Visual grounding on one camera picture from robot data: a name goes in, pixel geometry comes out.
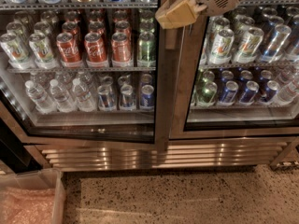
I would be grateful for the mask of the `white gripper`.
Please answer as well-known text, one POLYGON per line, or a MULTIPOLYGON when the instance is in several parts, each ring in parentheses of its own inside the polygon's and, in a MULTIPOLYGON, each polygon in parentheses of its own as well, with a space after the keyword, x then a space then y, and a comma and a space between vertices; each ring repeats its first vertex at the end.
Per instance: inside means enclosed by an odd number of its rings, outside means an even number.
POLYGON ((222 15, 238 6, 240 0, 177 0, 166 1, 155 13, 163 29, 177 29, 197 21, 200 13, 207 16, 222 15))

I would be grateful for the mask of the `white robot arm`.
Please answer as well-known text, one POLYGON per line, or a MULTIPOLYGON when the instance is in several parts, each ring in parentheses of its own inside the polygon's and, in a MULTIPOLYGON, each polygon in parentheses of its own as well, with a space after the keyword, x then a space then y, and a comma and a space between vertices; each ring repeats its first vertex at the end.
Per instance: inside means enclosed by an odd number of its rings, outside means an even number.
POLYGON ((176 29, 193 24, 200 15, 219 16, 236 8, 244 0, 176 0, 166 1, 155 13, 163 29, 176 29))

